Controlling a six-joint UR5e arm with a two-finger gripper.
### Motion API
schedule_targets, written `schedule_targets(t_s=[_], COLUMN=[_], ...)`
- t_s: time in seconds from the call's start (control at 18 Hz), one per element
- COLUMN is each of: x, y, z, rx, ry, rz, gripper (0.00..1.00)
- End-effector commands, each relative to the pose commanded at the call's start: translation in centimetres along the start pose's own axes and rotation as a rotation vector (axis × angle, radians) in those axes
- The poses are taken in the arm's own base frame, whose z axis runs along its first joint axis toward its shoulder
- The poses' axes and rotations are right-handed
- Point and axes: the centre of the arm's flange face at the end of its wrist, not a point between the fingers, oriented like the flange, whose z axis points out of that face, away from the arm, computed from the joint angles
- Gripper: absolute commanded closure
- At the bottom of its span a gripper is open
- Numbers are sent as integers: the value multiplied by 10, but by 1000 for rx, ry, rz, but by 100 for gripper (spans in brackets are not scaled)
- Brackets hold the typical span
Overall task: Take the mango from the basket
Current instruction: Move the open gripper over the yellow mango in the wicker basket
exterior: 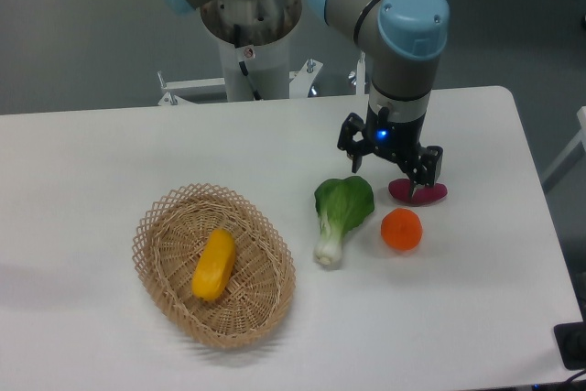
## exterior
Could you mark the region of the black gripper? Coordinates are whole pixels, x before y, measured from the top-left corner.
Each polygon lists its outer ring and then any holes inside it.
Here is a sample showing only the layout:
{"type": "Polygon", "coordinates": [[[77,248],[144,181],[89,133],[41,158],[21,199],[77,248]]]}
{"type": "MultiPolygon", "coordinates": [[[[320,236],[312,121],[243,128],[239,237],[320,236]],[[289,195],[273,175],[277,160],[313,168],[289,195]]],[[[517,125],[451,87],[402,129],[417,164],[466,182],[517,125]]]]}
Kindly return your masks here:
{"type": "Polygon", "coordinates": [[[368,109],[365,125],[358,114],[350,113],[342,123],[337,148],[352,161],[352,172],[359,170],[365,154],[375,154],[396,163],[402,171],[410,171],[409,196],[413,198],[417,190],[436,185],[442,167],[443,148],[423,147],[419,142],[424,120],[422,115],[407,123],[380,125],[378,115],[368,109]],[[354,139],[363,133],[364,140],[354,139]]]}

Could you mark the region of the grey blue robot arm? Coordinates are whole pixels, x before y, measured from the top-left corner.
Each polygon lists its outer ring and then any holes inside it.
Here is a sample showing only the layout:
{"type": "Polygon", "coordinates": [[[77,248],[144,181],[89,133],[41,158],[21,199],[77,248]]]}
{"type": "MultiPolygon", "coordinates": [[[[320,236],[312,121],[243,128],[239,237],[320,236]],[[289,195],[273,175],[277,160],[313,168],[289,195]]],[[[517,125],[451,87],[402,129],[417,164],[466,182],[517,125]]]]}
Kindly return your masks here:
{"type": "Polygon", "coordinates": [[[448,39],[446,0],[166,0],[198,11],[222,52],[231,101],[286,98],[288,39],[304,8],[373,61],[366,116],[349,115],[338,147],[359,168],[373,154],[407,176],[404,193],[433,187],[442,149],[419,141],[440,55],[448,39]]]}

